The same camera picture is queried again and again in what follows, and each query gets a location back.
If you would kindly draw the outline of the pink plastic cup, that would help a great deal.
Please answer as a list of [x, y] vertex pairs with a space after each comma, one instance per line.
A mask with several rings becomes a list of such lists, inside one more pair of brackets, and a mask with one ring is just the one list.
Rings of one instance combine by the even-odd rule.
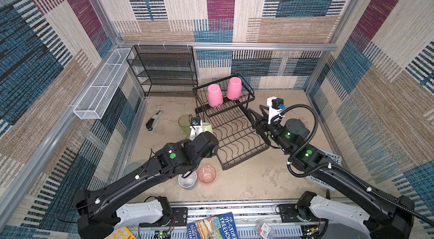
[[210, 107], [218, 107], [223, 104], [223, 94], [218, 84], [208, 86], [208, 101]]
[[227, 98], [230, 100], [237, 100], [242, 95], [242, 80], [239, 77], [232, 77], [229, 80], [227, 88]]

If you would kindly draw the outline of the light green ceramic mug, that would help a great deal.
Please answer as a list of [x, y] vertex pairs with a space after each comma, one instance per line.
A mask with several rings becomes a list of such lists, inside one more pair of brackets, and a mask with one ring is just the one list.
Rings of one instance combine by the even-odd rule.
[[201, 123], [201, 129], [202, 129], [202, 132], [210, 132], [211, 134], [214, 133], [212, 125], [210, 123], [202, 122]]

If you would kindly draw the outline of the teal cup behind arm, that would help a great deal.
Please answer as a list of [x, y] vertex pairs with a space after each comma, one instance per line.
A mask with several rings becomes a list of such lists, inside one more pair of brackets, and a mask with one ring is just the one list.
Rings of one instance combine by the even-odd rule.
[[136, 170], [141, 168], [141, 166], [142, 166], [142, 164], [139, 162], [132, 162], [132, 163], [126, 165], [126, 167], [124, 168], [124, 171], [123, 171], [123, 176], [127, 176], [130, 173], [137, 174], [138, 172]]

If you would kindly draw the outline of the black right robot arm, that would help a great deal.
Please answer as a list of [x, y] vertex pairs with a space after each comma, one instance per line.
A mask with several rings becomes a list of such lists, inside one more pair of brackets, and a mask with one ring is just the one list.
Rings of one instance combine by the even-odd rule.
[[416, 213], [414, 202], [407, 196], [395, 197], [369, 184], [338, 165], [321, 149], [310, 144], [318, 129], [314, 118], [313, 130], [299, 119], [281, 121], [294, 109], [313, 109], [305, 104], [284, 107], [281, 98], [274, 98], [268, 106], [260, 105], [260, 112], [250, 109], [248, 117], [253, 129], [264, 141], [288, 156], [287, 169], [298, 178], [312, 176], [325, 182], [355, 203], [327, 202], [324, 197], [306, 191], [297, 202], [299, 218], [327, 219], [360, 232], [372, 239], [408, 239], [414, 219], [424, 219]]

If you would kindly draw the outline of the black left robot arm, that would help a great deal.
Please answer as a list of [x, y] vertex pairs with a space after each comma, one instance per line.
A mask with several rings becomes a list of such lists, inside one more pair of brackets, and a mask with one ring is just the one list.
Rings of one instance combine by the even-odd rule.
[[218, 149], [217, 138], [210, 132], [203, 132], [194, 140], [166, 144], [139, 168], [108, 186], [94, 191], [77, 191], [79, 236], [82, 239], [107, 237], [121, 223], [117, 211], [128, 201], [173, 177], [189, 175], [198, 169], [204, 158], [215, 156]]

